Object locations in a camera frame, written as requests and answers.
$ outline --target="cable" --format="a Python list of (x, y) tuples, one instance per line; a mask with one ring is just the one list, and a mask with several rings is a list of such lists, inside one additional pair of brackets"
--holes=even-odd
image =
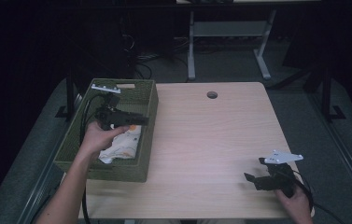
[(340, 218), (338, 218), (332, 211), (328, 210), (327, 208), (323, 207), (322, 205), (318, 204), (318, 203), (314, 203), (314, 206), (323, 210), (324, 212), (326, 212), (328, 215), (332, 216), (333, 218), (335, 218), (339, 223), (341, 224), (345, 224)]
[(278, 174), (288, 178), (288, 179), (291, 179), (296, 185), (298, 185), (304, 192), (304, 194), (306, 194), (306, 197), (307, 199), (309, 200), (309, 205), (310, 205), (310, 211), (312, 211), (313, 209), (313, 206), (316, 206), (317, 208), (323, 210), (324, 212), (326, 212), (328, 215), (330, 215), (331, 217), (333, 217), (334, 219), (336, 219), (339, 223), (341, 224), (345, 224), (340, 218), (338, 218), (332, 211), (330, 211), (329, 209), (325, 208), (324, 206), (318, 204), (318, 203), (315, 203), (313, 201), (313, 196), (312, 196), (312, 192), (310, 190), (310, 186), (309, 186), (309, 183), (307, 182), (307, 180), (297, 171), (293, 171), (294, 173), (297, 173), (298, 175), (301, 176), (301, 178), (303, 179), (303, 182), (306, 183), (306, 185), (308, 186), (308, 188), (303, 184), (301, 183), (301, 181), (299, 181), (298, 179), (296, 178), (292, 178), (291, 176), (288, 176), (286, 174), (283, 174), (281, 172), (277, 172)]
[[(88, 119), (86, 119), (86, 117), (88, 116), (92, 101), (96, 97), (103, 97), (104, 98), (105, 96), (103, 94), (96, 94), (90, 100), (88, 100), (88, 102), (85, 104), (85, 108), (83, 110), (81, 121), (80, 121), (80, 130), (79, 130), (79, 144), (80, 145), (82, 144), (83, 137), (85, 136), (87, 121), (92, 117), (92, 115), (90, 115)], [(85, 186), (85, 190), (83, 191), (83, 196), (82, 196), (82, 212), (83, 212), (83, 218), (85, 219), (85, 222), (87, 224), (90, 224), (91, 221), (89, 219), (88, 208), (86, 206), (86, 186)]]
[(142, 64), (142, 63), (137, 63), (136, 65), (140, 65), (140, 66), (146, 67), (147, 70), (149, 71), (149, 76), (148, 76), (147, 78), (145, 78), (145, 77), (143, 76), (143, 74), (138, 70), (139, 74), (141, 75), (141, 77), (142, 77), (143, 79), (151, 79), (151, 78), (152, 78), (152, 69), (151, 69), (149, 66), (147, 66), (147, 65), (145, 65), (145, 64)]

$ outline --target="table top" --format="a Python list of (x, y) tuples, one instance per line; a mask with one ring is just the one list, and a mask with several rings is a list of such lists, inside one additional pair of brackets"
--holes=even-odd
[[(276, 218), (259, 157), (289, 152), (260, 83), (157, 84), (159, 105), (146, 183), (87, 181), (91, 218)], [(209, 91), (218, 94), (207, 97)], [(297, 170), (294, 162), (289, 165)]]

